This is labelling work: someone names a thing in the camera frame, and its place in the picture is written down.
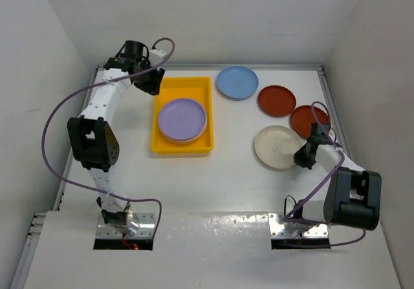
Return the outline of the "purple plate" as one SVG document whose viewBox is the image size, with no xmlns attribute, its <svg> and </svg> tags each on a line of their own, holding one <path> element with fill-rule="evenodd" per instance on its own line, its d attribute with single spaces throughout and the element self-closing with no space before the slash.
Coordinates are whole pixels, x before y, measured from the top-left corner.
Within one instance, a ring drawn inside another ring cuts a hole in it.
<svg viewBox="0 0 414 289">
<path fill-rule="evenodd" d="M 178 123 L 177 125 L 171 124 L 169 127 L 167 127 L 166 123 L 164 124 L 163 127 L 158 125 L 163 137 L 165 137 L 167 140 L 171 142 L 178 143 L 178 144 L 187 144 L 187 143 L 190 143 L 192 141 L 199 139 L 202 136 L 202 134 L 205 132 L 206 126 L 207 126 L 207 122 L 204 122 L 201 125 L 199 124 L 193 125 L 192 123 L 190 125 L 186 125 L 185 123 L 181 122 L 181 123 Z M 183 129 L 188 130 L 188 128 L 190 128 L 191 132 L 197 131 L 197 134 L 187 139 L 175 139 L 168 135 L 168 133 L 172 132 L 172 130 L 183 130 Z"/>
<path fill-rule="evenodd" d="M 162 134 L 172 140 L 191 140 L 204 132 L 207 114 L 196 100 L 178 98 L 165 104 L 158 114 Z"/>
</svg>

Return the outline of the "blue plate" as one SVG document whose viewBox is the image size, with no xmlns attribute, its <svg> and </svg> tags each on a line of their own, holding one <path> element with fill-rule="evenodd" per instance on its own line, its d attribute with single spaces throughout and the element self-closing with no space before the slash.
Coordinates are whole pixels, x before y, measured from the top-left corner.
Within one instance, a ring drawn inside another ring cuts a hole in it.
<svg viewBox="0 0 414 289">
<path fill-rule="evenodd" d="M 216 77 L 221 94 L 232 100 L 245 100 L 257 90 L 259 79 L 254 71 L 244 66 L 229 66 Z"/>
</svg>

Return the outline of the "red-brown plate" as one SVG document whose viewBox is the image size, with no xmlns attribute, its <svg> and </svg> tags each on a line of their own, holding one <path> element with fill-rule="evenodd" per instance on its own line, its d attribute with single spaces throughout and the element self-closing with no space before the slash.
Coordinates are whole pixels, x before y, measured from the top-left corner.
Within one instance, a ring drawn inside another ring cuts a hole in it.
<svg viewBox="0 0 414 289">
<path fill-rule="evenodd" d="M 259 108 L 273 117 L 288 116 L 296 108 L 296 97 L 292 91 L 280 85 L 263 88 L 257 97 Z"/>
<path fill-rule="evenodd" d="M 305 140 L 311 135 L 311 125 L 313 123 L 316 123 L 316 119 L 310 105 L 299 106 L 290 115 L 291 128 Z"/>
</svg>

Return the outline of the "cream white plate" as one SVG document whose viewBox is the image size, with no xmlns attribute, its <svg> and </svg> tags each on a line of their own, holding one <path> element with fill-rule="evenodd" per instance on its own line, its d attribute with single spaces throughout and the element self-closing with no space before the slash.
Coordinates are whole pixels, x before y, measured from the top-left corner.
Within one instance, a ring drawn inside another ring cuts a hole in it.
<svg viewBox="0 0 414 289">
<path fill-rule="evenodd" d="M 281 125 L 265 127 L 254 138 L 258 159 L 273 169 L 293 167 L 294 154 L 302 145 L 301 138 L 292 129 Z"/>
</svg>

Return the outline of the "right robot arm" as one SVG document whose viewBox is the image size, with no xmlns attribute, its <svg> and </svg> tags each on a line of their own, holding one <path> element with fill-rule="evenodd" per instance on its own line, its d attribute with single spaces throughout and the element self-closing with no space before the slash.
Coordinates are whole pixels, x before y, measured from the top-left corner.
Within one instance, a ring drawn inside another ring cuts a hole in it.
<svg viewBox="0 0 414 289">
<path fill-rule="evenodd" d="M 298 201 L 283 221 L 373 231 L 380 218 L 382 177 L 355 164 L 341 146 L 333 142 L 328 130 L 326 123 L 313 123 L 305 145 L 294 154 L 297 166 L 312 169 L 318 164 L 327 176 Z"/>
</svg>

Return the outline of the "pink plate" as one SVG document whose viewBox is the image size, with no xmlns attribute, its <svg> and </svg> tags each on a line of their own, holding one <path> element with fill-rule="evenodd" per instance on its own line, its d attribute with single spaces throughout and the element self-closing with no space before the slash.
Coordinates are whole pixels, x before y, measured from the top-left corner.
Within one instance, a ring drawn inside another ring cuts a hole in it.
<svg viewBox="0 0 414 289">
<path fill-rule="evenodd" d="M 168 140 L 169 142 L 172 142 L 174 144 L 190 144 L 194 141 L 197 141 L 203 134 L 198 134 L 197 136 L 191 137 L 189 139 L 186 140 L 177 140 L 177 139 L 172 139 L 171 137 L 168 137 L 166 135 L 163 135 L 163 137 Z"/>
</svg>

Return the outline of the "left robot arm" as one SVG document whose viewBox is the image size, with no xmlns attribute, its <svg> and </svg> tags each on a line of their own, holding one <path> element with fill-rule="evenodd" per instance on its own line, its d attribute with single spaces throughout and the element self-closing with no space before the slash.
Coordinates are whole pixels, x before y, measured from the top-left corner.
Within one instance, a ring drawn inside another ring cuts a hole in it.
<svg viewBox="0 0 414 289">
<path fill-rule="evenodd" d="M 156 96 L 164 69 L 157 65 L 167 56 L 156 47 L 147 48 L 138 41 L 128 40 L 121 50 L 103 66 L 103 85 L 98 86 L 88 106 L 67 122 L 72 152 L 94 180 L 100 194 L 97 203 L 103 221 L 115 231 L 133 236 L 140 228 L 128 201 L 112 196 L 115 189 L 111 169 L 120 156 L 120 146 L 111 122 L 120 100 L 130 86 Z"/>
</svg>

